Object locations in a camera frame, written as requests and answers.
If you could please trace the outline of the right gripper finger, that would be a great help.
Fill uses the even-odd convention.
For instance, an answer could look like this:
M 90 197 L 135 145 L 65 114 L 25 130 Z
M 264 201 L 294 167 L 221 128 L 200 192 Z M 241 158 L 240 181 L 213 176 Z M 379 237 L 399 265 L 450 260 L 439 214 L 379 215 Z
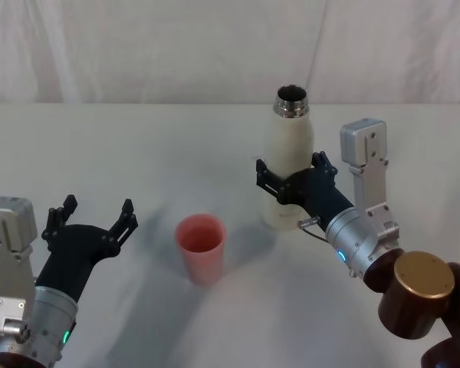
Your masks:
M 256 185 L 276 198 L 278 203 L 290 203 L 288 183 L 275 175 L 262 159 L 256 160 Z
M 312 154 L 310 182 L 314 186 L 334 186 L 337 168 L 332 165 L 324 151 Z

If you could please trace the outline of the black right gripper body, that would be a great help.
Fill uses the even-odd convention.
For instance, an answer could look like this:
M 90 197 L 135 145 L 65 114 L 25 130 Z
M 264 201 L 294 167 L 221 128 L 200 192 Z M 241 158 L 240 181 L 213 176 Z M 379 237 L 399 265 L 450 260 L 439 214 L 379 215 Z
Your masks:
M 300 206 L 310 217 L 319 218 L 319 226 L 327 230 L 331 221 L 353 204 L 334 186 L 314 186 L 311 168 L 296 172 L 285 180 L 289 188 L 290 203 Z

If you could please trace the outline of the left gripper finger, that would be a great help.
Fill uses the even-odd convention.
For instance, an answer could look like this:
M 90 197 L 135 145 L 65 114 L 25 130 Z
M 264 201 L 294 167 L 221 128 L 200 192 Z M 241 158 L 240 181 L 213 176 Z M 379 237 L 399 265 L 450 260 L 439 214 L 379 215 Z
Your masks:
M 63 228 L 67 220 L 77 208 L 77 200 L 75 195 L 70 194 L 66 197 L 63 205 L 58 208 L 49 208 L 47 224 L 41 234 L 43 240 L 50 240 L 58 235 L 58 232 Z
M 108 231 L 107 240 L 109 243 L 116 243 L 122 246 L 138 227 L 138 221 L 134 214 L 133 202 L 126 199 L 121 210 L 120 217 Z

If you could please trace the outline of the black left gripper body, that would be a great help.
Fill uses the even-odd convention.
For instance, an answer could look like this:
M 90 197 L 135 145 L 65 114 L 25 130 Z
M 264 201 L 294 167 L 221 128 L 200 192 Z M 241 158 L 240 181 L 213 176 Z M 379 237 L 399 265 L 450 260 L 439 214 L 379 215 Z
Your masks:
M 118 256 L 120 243 L 107 230 L 92 225 L 45 229 L 50 255 L 36 285 L 60 291 L 79 301 L 95 265 Z

